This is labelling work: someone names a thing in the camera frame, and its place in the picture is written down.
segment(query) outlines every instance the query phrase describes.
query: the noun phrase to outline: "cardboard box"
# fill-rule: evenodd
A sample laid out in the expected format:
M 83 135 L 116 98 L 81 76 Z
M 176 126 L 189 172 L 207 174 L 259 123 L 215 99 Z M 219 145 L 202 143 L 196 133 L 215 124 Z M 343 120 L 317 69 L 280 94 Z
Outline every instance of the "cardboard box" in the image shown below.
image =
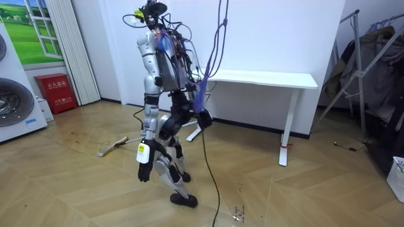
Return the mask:
M 49 108 L 48 102 L 43 98 L 37 97 L 37 102 L 39 103 L 39 107 L 45 117 L 47 122 L 54 120 L 51 109 Z

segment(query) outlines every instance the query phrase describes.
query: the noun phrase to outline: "washing machine door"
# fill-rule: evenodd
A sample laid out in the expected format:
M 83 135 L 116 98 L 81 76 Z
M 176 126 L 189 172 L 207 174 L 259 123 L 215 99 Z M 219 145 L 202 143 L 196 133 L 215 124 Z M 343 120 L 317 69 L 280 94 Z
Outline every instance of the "washing machine door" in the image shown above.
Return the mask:
M 6 55 L 6 42 L 0 35 L 0 61 L 4 58 Z
M 0 78 L 0 127 L 21 122 L 35 105 L 31 92 L 22 84 Z

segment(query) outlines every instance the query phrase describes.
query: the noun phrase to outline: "white desk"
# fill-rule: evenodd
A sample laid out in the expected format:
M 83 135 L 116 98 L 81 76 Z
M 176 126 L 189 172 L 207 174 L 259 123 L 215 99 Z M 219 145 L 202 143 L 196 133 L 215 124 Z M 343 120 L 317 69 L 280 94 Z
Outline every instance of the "white desk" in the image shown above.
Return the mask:
M 274 73 L 260 71 L 240 71 L 240 70 L 219 70 L 217 74 L 209 78 L 209 81 L 223 81 L 232 83 L 249 83 L 262 86 L 275 86 L 281 88 L 291 88 L 292 98 L 286 118 L 285 132 L 282 134 L 279 154 L 279 165 L 287 165 L 287 144 L 289 140 L 290 128 L 292 126 L 295 113 L 297 97 L 301 89 L 317 89 L 317 84 L 310 74 L 306 73 Z M 201 129 L 198 127 L 188 138 L 192 141 Z

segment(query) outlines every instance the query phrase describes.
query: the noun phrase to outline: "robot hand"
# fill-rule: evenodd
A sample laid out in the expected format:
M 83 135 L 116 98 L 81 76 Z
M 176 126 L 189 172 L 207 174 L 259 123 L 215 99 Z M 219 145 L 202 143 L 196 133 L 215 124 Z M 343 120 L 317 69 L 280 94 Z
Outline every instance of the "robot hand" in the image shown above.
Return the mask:
M 203 109 L 200 113 L 196 114 L 199 127 L 203 130 L 212 125 L 213 118 L 207 109 Z
M 154 139 L 143 139 L 139 144 L 136 159 L 139 161 L 138 178 L 141 182 L 147 182 L 150 179 L 156 148 L 156 141 Z

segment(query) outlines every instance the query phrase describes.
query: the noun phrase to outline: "white basket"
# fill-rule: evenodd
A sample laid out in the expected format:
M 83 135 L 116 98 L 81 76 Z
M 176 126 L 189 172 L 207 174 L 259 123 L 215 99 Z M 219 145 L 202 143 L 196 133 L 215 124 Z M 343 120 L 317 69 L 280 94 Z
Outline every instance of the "white basket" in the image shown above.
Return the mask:
M 391 189 L 393 189 L 394 194 L 396 194 L 397 199 L 400 202 L 404 202 L 404 158 L 393 157 L 394 162 L 391 167 L 389 177 L 387 182 L 389 183 Z

